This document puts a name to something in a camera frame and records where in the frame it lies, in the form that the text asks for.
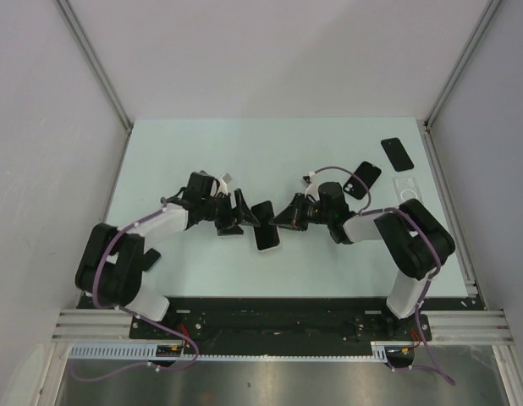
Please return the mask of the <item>black phone case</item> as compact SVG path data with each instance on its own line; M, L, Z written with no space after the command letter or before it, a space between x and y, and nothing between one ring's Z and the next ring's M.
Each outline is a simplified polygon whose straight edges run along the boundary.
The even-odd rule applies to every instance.
M356 200L362 200L381 174L381 168L363 161L354 171L354 175L344 183L343 192Z

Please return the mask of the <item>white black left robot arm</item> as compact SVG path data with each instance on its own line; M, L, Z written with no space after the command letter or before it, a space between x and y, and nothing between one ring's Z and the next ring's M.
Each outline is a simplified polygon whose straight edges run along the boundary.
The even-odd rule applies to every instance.
M125 308L148 318L149 329L158 337L172 336L178 318L168 311L165 296L142 284L143 274L162 258L155 250L159 243L199 222L213 222L219 236L241 235L243 226L261 225L242 190L228 190L231 180L227 173L215 178L205 171L193 172L187 185L162 197L153 213L122 228L98 223L80 260L76 287L91 295L95 307Z

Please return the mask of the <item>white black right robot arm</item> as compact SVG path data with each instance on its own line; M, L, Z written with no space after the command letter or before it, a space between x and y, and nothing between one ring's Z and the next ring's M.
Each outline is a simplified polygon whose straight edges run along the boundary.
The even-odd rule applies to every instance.
M337 182L321 184L314 195L308 191L295 194L269 223L294 231L305 231L310 224L325 225L336 244L384 242L398 268L381 315L382 331L391 339L401 339L419 320L432 280L455 252L449 232L418 199L397 207L354 212Z

